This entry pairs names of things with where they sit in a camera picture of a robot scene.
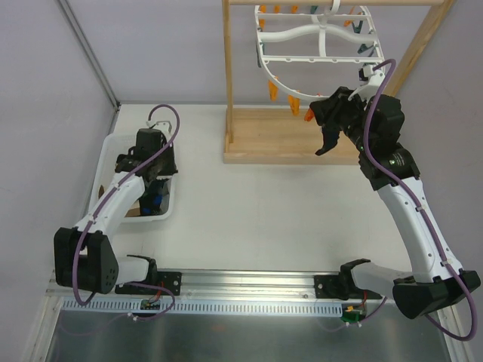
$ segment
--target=plastic tray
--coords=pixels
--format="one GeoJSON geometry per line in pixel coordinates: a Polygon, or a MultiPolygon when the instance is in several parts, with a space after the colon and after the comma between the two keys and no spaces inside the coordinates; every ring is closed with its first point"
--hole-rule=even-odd
{"type": "MultiPolygon", "coordinates": [[[[106,137],[103,143],[103,148],[100,152],[99,163],[97,164],[96,176],[94,178],[94,186],[92,188],[91,199],[89,201],[89,210],[94,207],[99,199],[99,187],[102,185],[105,190],[109,187],[112,177],[114,176],[115,161],[118,155],[127,154],[130,147],[136,143],[136,134],[110,134],[106,137]]],[[[177,175],[174,174],[167,182],[169,195],[163,199],[162,207],[166,211],[162,215],[155,216],[136,216],[125,217],[122,222],[148,222],[159,221],[168,218],[173,212],[174,206],[174,190],[177,175]]]]}

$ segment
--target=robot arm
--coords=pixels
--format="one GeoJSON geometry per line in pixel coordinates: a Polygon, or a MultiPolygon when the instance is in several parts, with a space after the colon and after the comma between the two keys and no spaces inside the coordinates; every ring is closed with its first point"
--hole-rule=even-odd
{"type": "Polygon", "coordinates": [[[72,287],[75,249],[83,232],[87,234],[82,249],[87,253],[81,254],[78,260],[79,289],[108,293],[115,285],[132,281],[157,284],[154,259],[142,256],[116,258],[110,241],[136,200],[140,201],[141,216],[160,207],[160,204],[152,204],[156,199],[152,193],[157,195],[165,180],[177,172],[174,150],[168,147],[148,165],[133,173],[166,145],[166,137],[170,136],[169,123],[163,122],[161,129],[151,127],[139,130],[136,146],[130,149],[128,155],[118,156],[112,182],[99,201],[73,228],[60,228],[57,231],[54,236],[54,257],[59,285],[72,287]]]}
{"type": "MultiPolygon", "coordinates": [[[[373,72],[372,79],[379,76],[373,72]]],[[[342,265],[340,277],[332,285],[325,285],[333,297],[348,299],[360,290],[372,290],[395,300],[399,310],[408,318],[416,318],[459,302],[463,291],[446,268],[451,264],[469,291],[480,285],[475,271],[465,271],[460,261],[446,244],[439,227],[429,209],[420,172],[410,152],[398,143],[399,131],[405,116],[399,100],[382,95],[377,111],[372,118],[369,133],[371,153],[387,170],[403,180],[413,192],[421,207],[418,207],[408,192],[393,179],[376,168],[368,159],[363,143],[363,134],[368,109],[372,99],[366,102],[368,93],[340,87],[327,100],[310,104],[309,118],[315,117],[321,126],[324,145],[316,154],[323,155],[337,145],[340,132],[352,141],[359,150],[359,165],[395,220],[411,261],[412,271],[396,271],[360,259],[342,265]],[[432,234],[423,219],[423,208],[432,222],[447,260],[443,261],[432,234]]]]}

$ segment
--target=black mount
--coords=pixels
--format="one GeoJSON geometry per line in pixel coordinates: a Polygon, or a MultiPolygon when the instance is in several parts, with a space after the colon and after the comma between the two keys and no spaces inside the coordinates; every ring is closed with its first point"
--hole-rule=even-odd
{"type": "MultiPolygon", "coordinates": [[[[366,103],[359,95],[349,100],[352,92],[353,90],[346,87],[340,87],[328,99],[310,103],[315,120],[321,126],[324,140],[324,145],[315,154],[320,156],[333,149],[337,145],[340,132],[344,132],[359,151],[361,171],[376,191],[390,183],[393,184],[393,181],[380,172],[364,152],[362,138],[372,99],[366,107],[366,103]]],[[[382,95],[371,122],[369,146],[377,161],[400,179],[418,178],[420,172],[413,156],[398,143],[404,121],[405,115],[401,111],[401,102],[394,97],[382,95]]]]}
{"type": "MultiPolygon", "coordinates": [[[[470,292],[481,285],[476,271],[461,270],[460,277],[470,292]]],[[[392,295],[395,304],[409,319],[455,305],[465,296],[454,278],[437,280],[434,283],[417,283],[414,278],[409,277],[396,279],[394,284],[392,295]]]]}
{"type": "MultiPolygon", "coordinates": [[[[160,130],[141,128],[137,131],[136,145],[129,149],[127,155],[118,156],[115,172],[131,172],[164,147],[166,142],[166,136],[160,130]]],[[[136,176],[142,177],[146,186],[148,186],[159,176],[172,176],[177,172],[174,162],[174,148],[170,146],[153,162],[138,170],[136,176]]]]}
{"type": "MultiPolygon", "coordinates": [[[[142,281],[142,284],[158,285],[160,287],[168,289],[175,296],[180,295],[181,281],[183,275],[178,271],[158,271],[156,268],[150,269],[150,280],[142,281]]],[[[156,290],[152,288],[133,287],[132,285],[122,285],[115,287],[116,294],[137,294],[141,296],[152,296],[156,294],[156,290]]]]}
{"type": "MultiPolygon", "coordinates": [[[[63,287],[72,287],[72,264],[75,248],[81,237],[77,228],[60,228],[54,236],[55,280],[63,287]]],[[[107,294],[118,278],[118,262],[111,243],[102,232],[87,234],[84,248],[87,255],[80,255],[77,268],[78,288],[107,294]]]]}
{"type": "MultiPolygon", "coordinates": [[[[340,267],[340,273],[335,275],[315,275],[314,288],[315,297],[317,299],[363,299],[364,291],[355,286],[352,279],[351,270],[355,266],[364,262],[370,262],[367,259],[359,259],[348,262],[340,267]]],[[[366,291],[368,299],[382,299],[380,294],[366,291]]]]}

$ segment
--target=white table surface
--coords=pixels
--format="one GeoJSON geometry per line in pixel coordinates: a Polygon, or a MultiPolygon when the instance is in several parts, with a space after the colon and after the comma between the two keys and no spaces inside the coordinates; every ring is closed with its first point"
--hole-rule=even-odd
{"type": "MultiPolygon", "coordinates": [[[[153,106],[123,105],[114,132],[135,133],[153,106]]],[[[410,270],[395,223],[358,166],[224,164],[226,107],[175,107],[174,212],[121,224],[116,255],[154,257],[159,268],[329,272],[368,258],[410,270]]],[[[174,122],[168,110],[153,119],[174,122]]]]}

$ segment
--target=clothespin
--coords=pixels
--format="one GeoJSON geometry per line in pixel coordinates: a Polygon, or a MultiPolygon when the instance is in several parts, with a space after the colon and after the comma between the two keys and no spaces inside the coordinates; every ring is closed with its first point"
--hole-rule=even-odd
{"type": "MultiPolygon", "coordinates": [[[[258,11],[260,13],[264,13],[265,14],[266,13],[266,5],[260,5],[260,7],[258,8],[258,11]]],[[[260,28],[262,28],[262,30],[263,30],[263,28],[265,27],[265,19],[259,19],[258,20],[258,23],[260,25],[260,28]]]]}
{"type": "Polygon", "coordinates": [[[308,109],[307,113],[303,116],[303,120],[310,122],[314,117],[314,112],[311,109],[308,109]]]}
{"type": "Polygon", "coordinates": [[[372,52],[368,55],[368,57],[372,57],[372,54],[374,54],[374,51],[375,51],[374,45],[371,45],[370,47],[368,47],[366,44],[361,44],[361,46],[357,50],[357,54],[362,54],[365,51],[368,51],[369,49],[372,49],[372,52]]]}
{"type": "MultiPolygon", "coordinates": [[[[260,51],[259,51],[259,47],[258,47],[258,43],[255,42],[255,48],[257,50],[257,65],[259,68],[262,67],[262,63],[260,63],[260,51]]],[[[265,53],[265,43],[262,43],[262,52],[265,53]]]]}
{"type": "MultiPolygon", "coordinates": [[[[354,14],[354,9],[355,9],[355,6],[352,6],[352,8],[350,9],[349,15],[354,14]]],[[[344,21],[344,27],[347,27],[352,23],[354,23],[354,20],[346,20],[344,21]]]]}
{"type": "Polygon", "coordinates": [[[355,26],[354,21],[352,21],[352,30],[354,30],[355,34],[360,34],[362,30],[362,25],[364,24],[364,21],[359,21],[359,25],[355,26]]]}
{"type": "Polygon", "coordinates": [[[300,99],[295,98],[294,96],[288,96],[288,103],[290,104],[292,115],[299,115],[300,99]]]}
{"type": "Polygon", "coordinates": [[[275,102],[278,96],[278,88],[271,81],[269,81],[269,92],[270,92],[270,100],[272,102],[275,102]]]}

